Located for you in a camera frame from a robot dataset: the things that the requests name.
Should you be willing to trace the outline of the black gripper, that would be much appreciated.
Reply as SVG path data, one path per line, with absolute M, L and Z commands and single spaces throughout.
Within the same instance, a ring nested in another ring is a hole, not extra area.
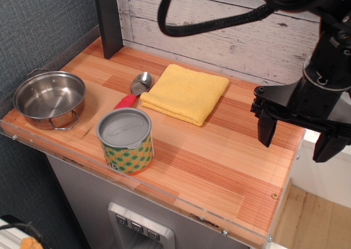
M 350 106 L 342 100 L 350 89 L 350 56 L 309 57 L 299 81 L 259 86 L 251 111 L 258 118 L 258 140 L 267 148 L 277 121 L 320 132 L 313 160 L 326 162 L 350 145 Z

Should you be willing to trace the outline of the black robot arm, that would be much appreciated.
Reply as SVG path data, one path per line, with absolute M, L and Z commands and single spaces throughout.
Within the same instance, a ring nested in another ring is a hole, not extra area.
M 350 0 L 265 0 L 275 10 L 320 18 L 319 40 L 302 77 L 285 86 L 260 86 L 252 112 L 258 139 L 269 146 L 278 121 L 319 132 L 313 160 L 326 162 L 350 144 Z

